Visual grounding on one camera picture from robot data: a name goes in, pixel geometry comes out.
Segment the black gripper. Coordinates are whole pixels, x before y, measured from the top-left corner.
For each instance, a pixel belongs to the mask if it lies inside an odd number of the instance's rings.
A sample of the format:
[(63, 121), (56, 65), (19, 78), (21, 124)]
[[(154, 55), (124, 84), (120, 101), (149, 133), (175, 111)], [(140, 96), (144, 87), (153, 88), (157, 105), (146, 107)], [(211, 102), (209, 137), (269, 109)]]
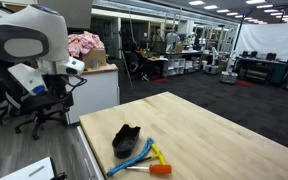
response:
[(44, 75), (43, 80), (47, 86), (47, 96), (61, 102), (65, 108), (74, 105), (72, 95), (67, 91), (68, 77), (66, 75)]

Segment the mobile robot base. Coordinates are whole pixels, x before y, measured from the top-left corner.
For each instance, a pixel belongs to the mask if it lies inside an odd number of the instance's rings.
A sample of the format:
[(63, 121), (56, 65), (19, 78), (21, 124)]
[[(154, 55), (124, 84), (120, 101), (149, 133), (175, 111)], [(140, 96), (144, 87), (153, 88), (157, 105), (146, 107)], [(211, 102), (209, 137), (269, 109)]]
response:
[(226, 83), (226, 84), (236, 83), (238, 74), (234, 72), (235, 61), (236, 61), (236, 52), (233, 51), (229, 58), (226, 70), (221, 72), (221, 77), (220, 77), (221, 83)]

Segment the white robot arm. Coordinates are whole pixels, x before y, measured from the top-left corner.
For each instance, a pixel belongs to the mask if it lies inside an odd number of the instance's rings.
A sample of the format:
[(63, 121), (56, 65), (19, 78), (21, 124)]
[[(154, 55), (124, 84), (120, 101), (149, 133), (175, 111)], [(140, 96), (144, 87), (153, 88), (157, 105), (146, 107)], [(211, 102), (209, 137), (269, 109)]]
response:
[(0, 6), (0, 60), (32, 96), (49, 89), (44, 77), (79, 76), (85, 64), (70, 55), (65, 18), (58, 12), (31, 4), (14, 12)]

